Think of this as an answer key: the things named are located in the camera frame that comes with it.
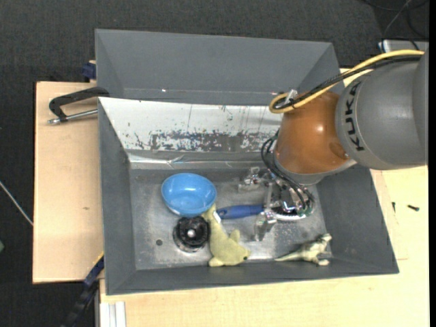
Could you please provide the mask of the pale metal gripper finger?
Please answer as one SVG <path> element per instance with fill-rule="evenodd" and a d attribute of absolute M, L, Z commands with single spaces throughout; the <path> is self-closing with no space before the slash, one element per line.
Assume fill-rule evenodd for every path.
<path fill-rule="evenodd" d="M 267 187 L 272 183 L 272 176 L 268 170 L 260 167 L 250 167 L 248 172 L 240 179 L 239 191 L 253 191 L 259 187 Z"/>
<path fill-rule="evenodd" d="M 254 239 L 263 241 L 265 235 L 269 233 L 277 223 L 275 213 L 272 211 L 262 211 L 256 216 L 254 225 Z"/>

